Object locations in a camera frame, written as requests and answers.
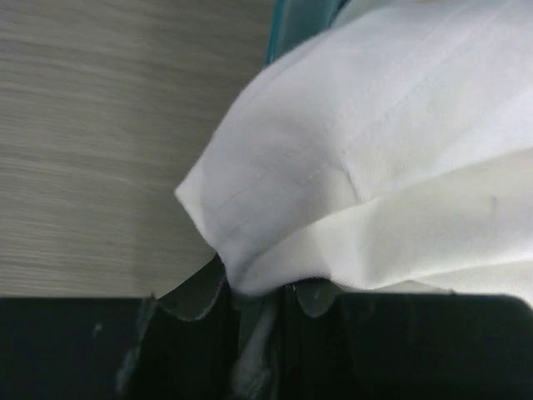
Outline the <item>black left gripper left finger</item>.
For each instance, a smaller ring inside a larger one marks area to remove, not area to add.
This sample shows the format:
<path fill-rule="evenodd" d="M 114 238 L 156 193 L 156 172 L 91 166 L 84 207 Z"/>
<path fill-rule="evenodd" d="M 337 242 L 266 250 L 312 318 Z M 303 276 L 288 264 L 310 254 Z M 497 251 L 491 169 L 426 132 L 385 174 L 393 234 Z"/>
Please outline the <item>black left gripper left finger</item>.
<path fill-rule="evenodd" d="M 4 399 L 221 399 L 239 317 L 219 258 L 167 295 L 3 297 Z"/>

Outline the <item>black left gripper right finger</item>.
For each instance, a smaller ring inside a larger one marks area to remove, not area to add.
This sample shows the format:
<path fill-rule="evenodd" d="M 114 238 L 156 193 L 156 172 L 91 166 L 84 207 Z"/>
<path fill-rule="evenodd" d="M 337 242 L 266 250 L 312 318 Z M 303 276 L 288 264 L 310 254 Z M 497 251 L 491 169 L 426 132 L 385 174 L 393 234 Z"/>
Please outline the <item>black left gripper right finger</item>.
<path fill-rule="evenodd" d="M 529 399 L 532 310 L 507 296 L 284 294 L 281 399 Z"/>

